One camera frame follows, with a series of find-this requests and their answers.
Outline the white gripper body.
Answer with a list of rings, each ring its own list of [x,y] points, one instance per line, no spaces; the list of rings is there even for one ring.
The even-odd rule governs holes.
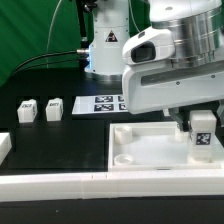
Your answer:
[[[122,92],[127,110],[139,114],[224,98],[224,38],[221,42],[214,61],[175,69],[169,30],[149,27],[130,38],[122,51]]]

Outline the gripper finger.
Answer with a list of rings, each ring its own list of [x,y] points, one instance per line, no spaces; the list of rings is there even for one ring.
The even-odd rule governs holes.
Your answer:
[[[181,131],[184,130],[184,118],[181,115],[178,108],[170,108],[169,109],[169,115],[170,117],[177,122],[178,127]]]
[[[221,127],[224,127],[224,99],[219,101],[217,115],[219,117]]]

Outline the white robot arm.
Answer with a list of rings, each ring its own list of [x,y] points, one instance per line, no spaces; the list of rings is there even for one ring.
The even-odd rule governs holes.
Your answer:
[[[147,0],[151,25],[129,35],[128,0],[94,0],[91,76],[122,80],[133,114],[224,99],[222,0]]]

